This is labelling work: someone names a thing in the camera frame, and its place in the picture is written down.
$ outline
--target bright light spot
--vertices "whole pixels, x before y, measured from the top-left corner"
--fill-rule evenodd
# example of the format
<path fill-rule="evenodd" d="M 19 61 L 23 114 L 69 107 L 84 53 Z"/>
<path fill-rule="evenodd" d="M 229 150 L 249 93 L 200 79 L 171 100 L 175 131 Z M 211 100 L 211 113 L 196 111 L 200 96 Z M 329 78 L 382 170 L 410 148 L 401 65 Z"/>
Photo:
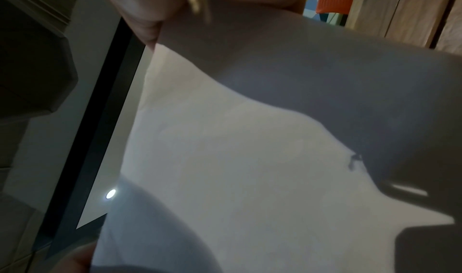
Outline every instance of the bright light spot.
<path fill-rule="evenodd" d="M 401 186 L 401 185 L 397 185 L 397 184 L 392 184 L 392 186 L 397 188 L 397 189 L 400 189 L 400 190 L 403 190 L 403 191 L 406 191 L 406 192 L 410 192 L 410 193 L 413 193 L 413 194 L 417 194 L 417 195 L 420 195 L 420 196 L 428 196 L 428 193 L 426 191 L 424 191 L 424 190 L 421 190 L 421 189 Z"/>
<path fill-rule="evenodd" d="M 111 199 L 112 197 L 114 197 L 115 194 L 116 194 L 115 190 L 109 191 L 106 195 L 106 199 Z"/>

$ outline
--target black frame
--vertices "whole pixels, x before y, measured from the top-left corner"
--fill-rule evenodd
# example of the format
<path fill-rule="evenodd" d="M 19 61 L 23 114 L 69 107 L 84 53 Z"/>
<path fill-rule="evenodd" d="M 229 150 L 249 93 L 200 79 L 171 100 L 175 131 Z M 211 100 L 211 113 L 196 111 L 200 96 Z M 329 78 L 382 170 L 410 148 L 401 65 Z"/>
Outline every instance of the black frame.
<path fill-rule="evenodd" d="M 51 256 L 95 233 L 103 225 L 105 215 L 76 229 L 143 51 L 144 44 L 121 19 L 38 232 L 34 250 L 51 243 L 48 250 L 48 256 Z"/>

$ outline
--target wooden plank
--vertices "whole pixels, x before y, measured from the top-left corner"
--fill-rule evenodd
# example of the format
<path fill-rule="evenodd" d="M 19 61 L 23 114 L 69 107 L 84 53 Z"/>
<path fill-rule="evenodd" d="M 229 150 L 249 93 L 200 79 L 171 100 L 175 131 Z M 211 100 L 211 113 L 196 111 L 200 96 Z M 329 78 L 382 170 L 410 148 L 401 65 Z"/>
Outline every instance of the wooden plank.
<path fill-rule="evenodd" d="M 385 37 L 399 0 L 353 0 L 346 27 Z"/>
<path fill-rule="evenodd" d="M 455 0 L 436 49 L 462 55 L 462 0 Z"/>
<path fill-rule="evenodd" d="M 449 0 L 400 0 L 387 39 L 429 47 Z"/>

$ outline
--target wooden surface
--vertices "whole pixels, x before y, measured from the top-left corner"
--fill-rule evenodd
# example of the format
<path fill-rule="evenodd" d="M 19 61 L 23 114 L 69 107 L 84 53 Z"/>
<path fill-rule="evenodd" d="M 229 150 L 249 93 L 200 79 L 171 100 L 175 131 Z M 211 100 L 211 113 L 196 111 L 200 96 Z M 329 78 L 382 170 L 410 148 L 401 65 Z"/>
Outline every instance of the wooden surface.
<path fill-rule="evenodd" d="M 353 0 L 346 27 L 385 37 L 399 0 Z"/>
<path fill-rule="evenodd" d="M 449 0 L 400 0 L 387 39 L 429 47 Z"/>
<path fill-rule="evenodd" d="M 462 55 L 462 0 L 455 0 L 436 49 Z"/>

